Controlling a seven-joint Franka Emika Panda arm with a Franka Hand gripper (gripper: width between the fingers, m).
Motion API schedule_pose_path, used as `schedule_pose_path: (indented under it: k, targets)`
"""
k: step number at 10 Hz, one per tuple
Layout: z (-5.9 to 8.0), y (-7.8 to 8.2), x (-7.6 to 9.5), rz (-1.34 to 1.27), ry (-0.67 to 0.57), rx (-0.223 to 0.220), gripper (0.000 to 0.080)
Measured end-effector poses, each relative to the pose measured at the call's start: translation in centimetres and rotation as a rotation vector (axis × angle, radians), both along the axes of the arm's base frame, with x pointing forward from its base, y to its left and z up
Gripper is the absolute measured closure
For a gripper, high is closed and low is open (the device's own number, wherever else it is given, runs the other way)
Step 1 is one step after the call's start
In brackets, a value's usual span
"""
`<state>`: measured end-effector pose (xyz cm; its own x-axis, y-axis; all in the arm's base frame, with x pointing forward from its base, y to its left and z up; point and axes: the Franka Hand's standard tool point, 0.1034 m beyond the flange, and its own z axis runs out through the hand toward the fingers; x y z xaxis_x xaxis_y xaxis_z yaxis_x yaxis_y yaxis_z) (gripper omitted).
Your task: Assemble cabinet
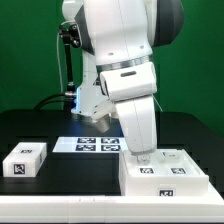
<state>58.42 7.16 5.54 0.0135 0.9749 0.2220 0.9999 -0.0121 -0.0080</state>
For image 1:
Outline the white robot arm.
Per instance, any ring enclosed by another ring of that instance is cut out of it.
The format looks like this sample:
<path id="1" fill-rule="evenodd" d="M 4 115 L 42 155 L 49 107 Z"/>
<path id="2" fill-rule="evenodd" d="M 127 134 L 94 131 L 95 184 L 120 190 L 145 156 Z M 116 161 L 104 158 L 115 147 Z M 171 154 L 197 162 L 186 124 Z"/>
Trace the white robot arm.
<path id="1" fill-rule="evenodd" d="M 102 96 L 92 118 L 118 117 L 128 150 L 141 163 L 157 148 L 152 49 L 172 43 L 184 23 L 181 0 L 63 0 L 74 41 L 97 72 Z"/>

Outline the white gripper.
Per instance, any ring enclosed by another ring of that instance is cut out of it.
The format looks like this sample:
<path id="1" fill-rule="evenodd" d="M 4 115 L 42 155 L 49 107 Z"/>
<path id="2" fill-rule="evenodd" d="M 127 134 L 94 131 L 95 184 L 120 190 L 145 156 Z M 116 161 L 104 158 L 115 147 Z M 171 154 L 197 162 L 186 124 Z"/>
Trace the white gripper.
<path id="1" fill-rule="evenodd" d="M 115 104 L 129 151 L 139 164 L 150 162 L 157 149 L 157 131 L 153 96 L 144 96 Z"/>

